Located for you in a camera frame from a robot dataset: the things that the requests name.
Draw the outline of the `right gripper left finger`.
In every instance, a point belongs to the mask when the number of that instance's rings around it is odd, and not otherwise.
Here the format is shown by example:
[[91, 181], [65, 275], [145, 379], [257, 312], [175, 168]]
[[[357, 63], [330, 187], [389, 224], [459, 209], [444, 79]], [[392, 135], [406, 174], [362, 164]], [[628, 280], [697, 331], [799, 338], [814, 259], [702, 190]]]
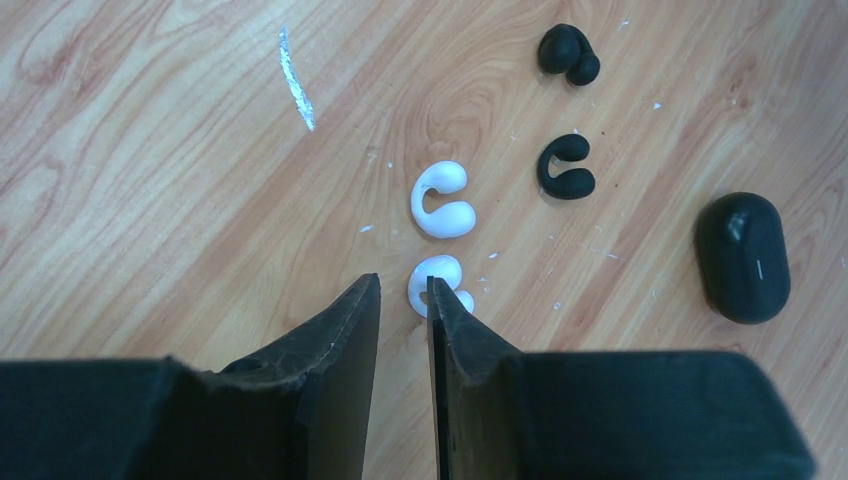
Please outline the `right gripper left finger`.
[[224, 369], [172, 357], [5, 361], [5, 479], [358, 479], [381, 286]]

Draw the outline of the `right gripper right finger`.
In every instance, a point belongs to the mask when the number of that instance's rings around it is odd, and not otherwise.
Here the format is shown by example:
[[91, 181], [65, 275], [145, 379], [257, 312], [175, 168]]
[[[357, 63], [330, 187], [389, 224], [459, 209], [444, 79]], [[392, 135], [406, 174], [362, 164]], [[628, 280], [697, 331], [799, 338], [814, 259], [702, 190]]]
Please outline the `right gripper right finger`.
[[525, 352], [429, 277], [441, 479], [811, 479], [765, 372], [727, 351]]

